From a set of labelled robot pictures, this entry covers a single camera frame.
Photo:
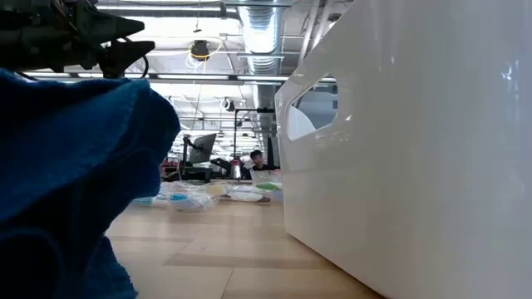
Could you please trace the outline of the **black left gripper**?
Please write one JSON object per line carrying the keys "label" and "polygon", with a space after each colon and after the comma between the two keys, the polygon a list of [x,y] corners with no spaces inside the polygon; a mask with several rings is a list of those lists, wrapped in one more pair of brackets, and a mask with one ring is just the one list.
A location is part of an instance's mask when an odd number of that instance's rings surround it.
{"label": "black left gripper", "polygon": [[[0,0],[0,67],[11,71],[99,65],[104,78],[121,78],[130,65],[155,49],[150,41],[126,39],[145,29],[140,21],[96,8],[99,0]],[[101,45],[111,42],[108,47]]]}

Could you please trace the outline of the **dark ceiling pipe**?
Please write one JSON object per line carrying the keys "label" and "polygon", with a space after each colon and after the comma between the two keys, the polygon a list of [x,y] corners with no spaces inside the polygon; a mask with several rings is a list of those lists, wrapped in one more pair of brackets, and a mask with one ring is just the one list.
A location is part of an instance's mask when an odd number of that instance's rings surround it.
{"label": "dark ceiling pipe", "polygon": [[129,4],[97,4],[102,12],[123,17],[184,17],[184,18],[218,18],[239,20],[239,13],[225,5],[214,7],[198,6],[148,6]]}

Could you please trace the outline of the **silver ventilation duct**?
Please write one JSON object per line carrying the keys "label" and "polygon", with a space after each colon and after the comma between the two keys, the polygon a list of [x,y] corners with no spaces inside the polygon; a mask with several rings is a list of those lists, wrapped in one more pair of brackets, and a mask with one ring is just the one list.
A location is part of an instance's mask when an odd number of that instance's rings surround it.
{"label": "silver ventilation duct", "polygon": [[[280,58],[272,58],[280,54],[280,34],[282,29],[283,8],[281,7],[239,7],[242,22],[243,39],[246,52],[253,54],[247,58],[249,72],[255,76],[276,76],[279,74]],[[258,85],[254,89],[254,99],[258,108],[274,109],[274,85]],[[259,114],[262,130],[273,125],[273,114]]]}

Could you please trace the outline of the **white plastic bin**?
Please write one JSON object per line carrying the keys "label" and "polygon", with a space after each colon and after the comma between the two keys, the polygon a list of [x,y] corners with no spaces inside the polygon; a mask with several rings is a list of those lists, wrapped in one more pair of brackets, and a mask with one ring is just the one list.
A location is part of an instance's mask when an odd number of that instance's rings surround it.
{"label": "white plastic bin", "polygon": [[532,299],[532,0],[354,0],[275,100],[296,239],[389,299]]}

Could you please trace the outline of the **grey ceiling conduit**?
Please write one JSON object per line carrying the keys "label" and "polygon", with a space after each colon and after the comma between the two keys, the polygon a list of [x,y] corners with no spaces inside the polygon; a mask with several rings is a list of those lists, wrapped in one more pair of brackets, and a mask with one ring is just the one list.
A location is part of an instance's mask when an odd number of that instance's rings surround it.
{"label": "grey ceiling conduit", "polygon": [[350,2],[351,0],[311,0],[310,10],[303,19],[301,29],[303,40],[298,54],[299,65],[342,16],[339,5],[348,5]]}

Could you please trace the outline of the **grey office monitor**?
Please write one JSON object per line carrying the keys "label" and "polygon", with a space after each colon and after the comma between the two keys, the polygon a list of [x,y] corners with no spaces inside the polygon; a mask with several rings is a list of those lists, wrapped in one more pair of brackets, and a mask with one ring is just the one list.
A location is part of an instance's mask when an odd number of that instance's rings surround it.
{"label": "grey office monitor", "polygon": [[216,134],[204,135],[189,142],[190,153],[188,161],[191,164],[210,162]]}

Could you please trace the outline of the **black metal gantry frame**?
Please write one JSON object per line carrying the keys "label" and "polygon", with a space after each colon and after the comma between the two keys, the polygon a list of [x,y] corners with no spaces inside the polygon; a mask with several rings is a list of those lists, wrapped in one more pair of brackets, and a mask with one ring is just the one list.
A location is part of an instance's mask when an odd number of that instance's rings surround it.
{"label": "black metal gantry frame", "polygon": [[[233,138],[233,147],[234,147],[234,151],[233,151],[233,156],[236,157],[236,151],[237,151],[237,130],[238,130],[238,123],[239,123],[239,118],[238,118],[238,113],[239,112],[245,112],[246,114],[248,114],[249,112],[255,112],[256,114],[273,114],[275,112],[275,109],[273,108],[237,108],[234,110],[234,138]],[[267,166],[268,168],[271,168],[271,169],[276,169],[277,167],[275,166],[274,164],[274,160],[273,160],[273,155],[269,155],[268,158],[266,159],[266,162],[267,162]]]}

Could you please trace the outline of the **long ceiling light strip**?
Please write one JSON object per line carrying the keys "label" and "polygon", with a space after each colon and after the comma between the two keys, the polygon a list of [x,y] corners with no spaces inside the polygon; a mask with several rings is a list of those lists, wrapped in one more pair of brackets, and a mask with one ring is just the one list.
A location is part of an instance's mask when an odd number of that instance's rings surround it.
{"label": "long ceiling light strip", "polygon": [[[51,71],[29,71],[25,75],[37,79],[57,79],[60,81],[80,81],[88,79],[102,79],[104,75],[98,72],[68,72],[56,73]],[[150,73],[145,79],[154,83],[165,84],[211,84],[211,85],[266,85],[281,86],[289,76],[256,76],[256,75],[215,75],[215,74],[156,74]]]}

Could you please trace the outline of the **person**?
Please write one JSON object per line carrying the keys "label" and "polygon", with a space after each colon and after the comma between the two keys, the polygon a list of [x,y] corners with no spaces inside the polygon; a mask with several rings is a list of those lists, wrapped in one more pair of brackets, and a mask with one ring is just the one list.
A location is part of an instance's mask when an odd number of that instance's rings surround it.
{"label": "person", "polygon": [[252,179],[252,172],[273,171],[278,169],[275,165],[265,163],[263,153],[258,149],[251,152],[249,157],[250,161],[244,163],[242,170],[244,179]]}

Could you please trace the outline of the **blue cloth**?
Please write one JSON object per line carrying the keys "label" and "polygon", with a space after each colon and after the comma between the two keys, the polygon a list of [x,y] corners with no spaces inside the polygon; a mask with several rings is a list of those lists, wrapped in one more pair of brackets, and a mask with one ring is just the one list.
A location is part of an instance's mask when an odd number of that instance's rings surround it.
{"label": "blue cloth", "polygon": [[179,131],[148,81],[0,70],[0,299],[136,299],[106,230],[159,192]]}

